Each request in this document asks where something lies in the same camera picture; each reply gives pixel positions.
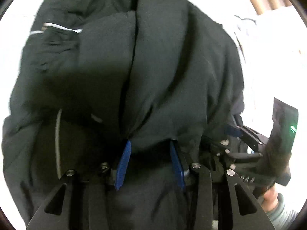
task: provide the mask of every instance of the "white piping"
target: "white piping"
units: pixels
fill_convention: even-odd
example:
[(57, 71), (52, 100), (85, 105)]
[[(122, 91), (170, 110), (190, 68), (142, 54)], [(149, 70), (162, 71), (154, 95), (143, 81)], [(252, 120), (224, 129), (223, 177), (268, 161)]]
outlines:
[(41, 30), (35, 30), (35, 31), (31, 31), (29, 36), (33, 35), (33, 34), (43, 34), (44, 32)]
[(74, 31), (76, 33), (82, 32), (82, 29), (70, 29), (70, 28), (66, 28), (66, 27), (63, 27), (63, 26), (60, 26), (60, 25), (57, 25), (57, 24), (54, 24), (54, 23), (50, 23), (50, 22), (45, 22), (44, 26), (45, 27), (56, 27), (56, 28), (59, 28), (59, 29), (62, 29), (62, 30)]
[(92, 118), (93, 120), (95, 120), (96, 122), (98, 122), (98, 123), (102, 123), (102, 119), (99, 118), (99, 117), (97, 117), (97, 116), (95, 116), (94, 114), (91, 114), (91, 118)]
[(61, 156), (59, 150), (59, 126), (61, 124), (61, 115), (62, 115), (62, 109), (59, 110), (56, 116), (56, 129), (55, 129), (56, 173), (59, 179), (62, 177)]

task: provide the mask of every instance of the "jacket sleeve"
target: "jacket sleeve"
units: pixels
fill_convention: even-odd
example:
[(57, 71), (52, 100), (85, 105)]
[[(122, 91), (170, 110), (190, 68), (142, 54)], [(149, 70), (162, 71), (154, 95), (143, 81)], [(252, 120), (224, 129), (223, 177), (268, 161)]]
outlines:
[(285, 230), (288, 229), (298, 213), (286, 208), (284, 197), (281, 193), (278, 194), (277, 198), (278, 205), (267, 214), (276, 230)]

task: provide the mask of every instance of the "dark green puffer jacket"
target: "dark green puffer jacket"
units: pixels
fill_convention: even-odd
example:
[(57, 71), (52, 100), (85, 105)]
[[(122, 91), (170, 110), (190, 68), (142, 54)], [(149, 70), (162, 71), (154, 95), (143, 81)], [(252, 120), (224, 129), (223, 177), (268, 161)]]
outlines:
[(27, 224), (61, 172), (114, 158), (129, 139), (124, 186), (108, 194), (112, 229), (185, 228), (175, 139), (197, 161), (222, 137), (243, 90), (237, 49), (187, 0), (45, 0), (23, 49), (3, 126), (3, 171)]

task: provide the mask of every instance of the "metal screw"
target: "metal screw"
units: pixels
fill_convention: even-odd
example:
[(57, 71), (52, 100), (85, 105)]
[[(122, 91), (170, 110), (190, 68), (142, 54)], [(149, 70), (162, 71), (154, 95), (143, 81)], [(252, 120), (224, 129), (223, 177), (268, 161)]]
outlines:
[(192, 163), (192, 168), (199, 169), (201, 165), (199, 163)]
[(66, 175), (67, 176), (73, 176), (75, 174), (75, 171), (74, 170), (68, 170), (67, 172), (66, 172)]
[(108, 167), (109, 167), (108, 163), (102, 163), (100, 165), (100, 168), (103, 169), (103, 170), (107, 169)]
[(235, 172), (233, 170), (227, 170), (227, 175), (234, 176)]
[(228, 139), (222, 140), (222, 141), (220, 141), (220, 144), (227, 146), (229, 144), (229, 140)]
[(229, 168), (232, 169), (232, 170), (235, 170), (235, 164), (231, 164), (231, 165), (229, 166)]

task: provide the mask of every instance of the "blue gripper pad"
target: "blue gripper pad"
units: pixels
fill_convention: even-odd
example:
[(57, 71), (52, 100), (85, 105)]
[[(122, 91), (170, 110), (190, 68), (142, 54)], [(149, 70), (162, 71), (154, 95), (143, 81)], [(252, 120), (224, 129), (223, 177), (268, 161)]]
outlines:
[(175, 172), (175, 175), (178, 181), (178, 185), (179, 187), (184, 189), (185, 188), (184, 171), (180, 163), (179, 157), (177, 155), (177, 151), (175, 149), (174, 143), (172, 141), (169, 144), (169, 151), (170, 151), (170, 155), (172, 159), (173, 170)]
[(232, 137), (241, 137), (243, 135), (242, 132), (240, 131), (240, 128), (237, 128), (236, 126), (231, 126), (229, 124), (225, 125), (224, 132), (226, 135)]
[(120, 161), (117, 166), (116, 181), (114, 184), (116, 191), (118, 191), (124, 183), (130, 155), (131, 155), (131, 142), (127, 141), (125, 149), (122, 153), (122, 157), (120, 158)]

